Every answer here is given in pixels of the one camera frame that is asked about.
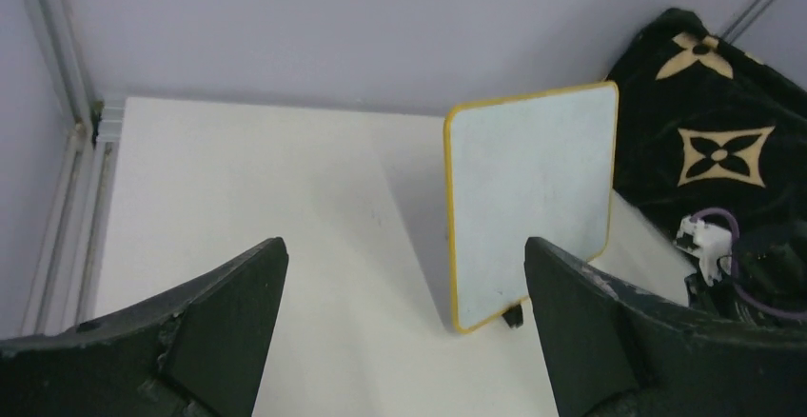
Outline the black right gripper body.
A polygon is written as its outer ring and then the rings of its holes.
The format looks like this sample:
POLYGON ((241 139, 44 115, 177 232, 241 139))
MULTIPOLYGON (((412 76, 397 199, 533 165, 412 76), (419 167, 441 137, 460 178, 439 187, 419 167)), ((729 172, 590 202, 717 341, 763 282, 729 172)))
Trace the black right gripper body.
POLYGON ((754 307, 756 302, 783 312, 806 312, 806 223, 760 227, 740 235, 732 246, 738 270, 708 287, 696 272, 685 279, 688 306, 718 317, 766 328, 805 329, 806 319, 789 319, 754 307))

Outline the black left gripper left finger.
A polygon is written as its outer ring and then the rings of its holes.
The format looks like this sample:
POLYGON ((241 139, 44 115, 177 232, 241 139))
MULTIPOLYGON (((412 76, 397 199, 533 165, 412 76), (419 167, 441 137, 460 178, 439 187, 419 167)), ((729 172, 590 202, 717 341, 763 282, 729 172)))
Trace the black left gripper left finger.
POLYGON ((5 416, 248 416, 289 256, 264 240, 138 304, 1 344, 5 416))

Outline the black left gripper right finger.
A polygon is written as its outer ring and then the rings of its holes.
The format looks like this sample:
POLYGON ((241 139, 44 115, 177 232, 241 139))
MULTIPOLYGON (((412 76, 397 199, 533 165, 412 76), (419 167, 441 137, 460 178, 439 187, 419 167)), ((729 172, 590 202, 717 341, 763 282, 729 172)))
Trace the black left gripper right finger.
POLYGON ((802 416, 806 335, 677 305, 549 241, 524 272, 561 416, 802 416))

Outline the yellow framed whiteboard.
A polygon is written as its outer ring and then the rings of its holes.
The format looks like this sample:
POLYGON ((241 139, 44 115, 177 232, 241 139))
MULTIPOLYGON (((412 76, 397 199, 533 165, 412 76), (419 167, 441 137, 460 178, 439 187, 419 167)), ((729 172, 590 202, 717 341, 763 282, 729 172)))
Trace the yellow framed whiteboard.
POLYGON ((461 103, 445 117, 450 313, 459 333, 527 298, 529 238, 585 261, 603 254, 619 97, 602 81, 461 103))

